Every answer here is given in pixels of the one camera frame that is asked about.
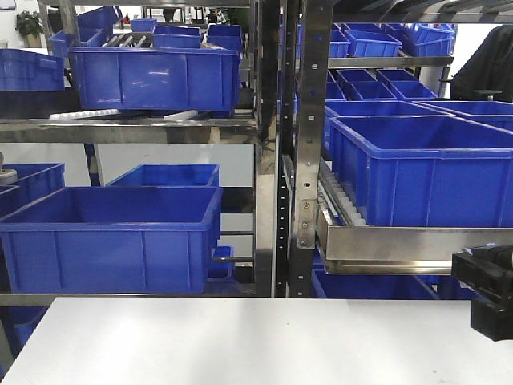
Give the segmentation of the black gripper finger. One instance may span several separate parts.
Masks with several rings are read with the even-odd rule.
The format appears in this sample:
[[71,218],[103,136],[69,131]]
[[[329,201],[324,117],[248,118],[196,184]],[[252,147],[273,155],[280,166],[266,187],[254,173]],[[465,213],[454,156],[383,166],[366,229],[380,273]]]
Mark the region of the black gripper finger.
[[486,245],[454,253],[451,275],[494,304],[512,308],[511,245]]
[[512,340],[512,308],[474,298],[471,301],[471,327],[494,342]]

